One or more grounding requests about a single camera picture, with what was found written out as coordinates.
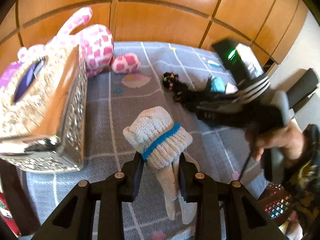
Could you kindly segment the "person right hand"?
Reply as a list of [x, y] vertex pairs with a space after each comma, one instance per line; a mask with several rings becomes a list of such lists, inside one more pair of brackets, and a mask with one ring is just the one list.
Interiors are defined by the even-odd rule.
[[245, 138], [251, 149], [251, 157], [259, 162], [263, 154], [269, 148], [280, 148], [284, 156], [284, 165], [293, 167], [302, 158], [307, 148], [307, 139], [297, 124], [292, 120], [286, 127], [269, 131], [265, 134], [255, 135], [247, 129]]

